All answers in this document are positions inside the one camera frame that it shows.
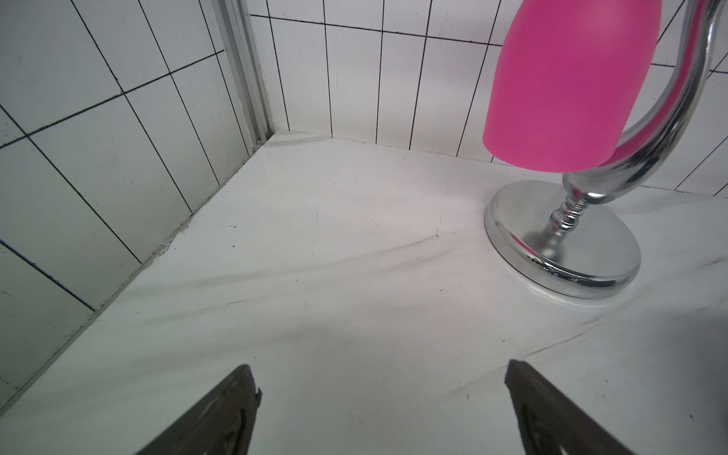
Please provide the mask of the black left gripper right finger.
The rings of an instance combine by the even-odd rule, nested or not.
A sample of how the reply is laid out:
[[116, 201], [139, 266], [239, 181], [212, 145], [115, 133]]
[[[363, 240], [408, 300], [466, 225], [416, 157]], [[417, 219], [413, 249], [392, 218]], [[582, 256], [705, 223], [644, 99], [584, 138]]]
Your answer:
[[508, 363], [505, 384], [527, 454], [631, 454], [525, 361]]

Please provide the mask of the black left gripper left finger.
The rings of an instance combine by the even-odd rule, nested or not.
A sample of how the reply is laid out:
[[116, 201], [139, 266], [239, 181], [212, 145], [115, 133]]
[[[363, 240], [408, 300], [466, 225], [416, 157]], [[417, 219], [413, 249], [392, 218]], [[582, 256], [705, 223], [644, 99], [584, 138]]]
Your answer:
[[262, 391], [250, 367], [237, 367], [141, 454], [246, 454]]

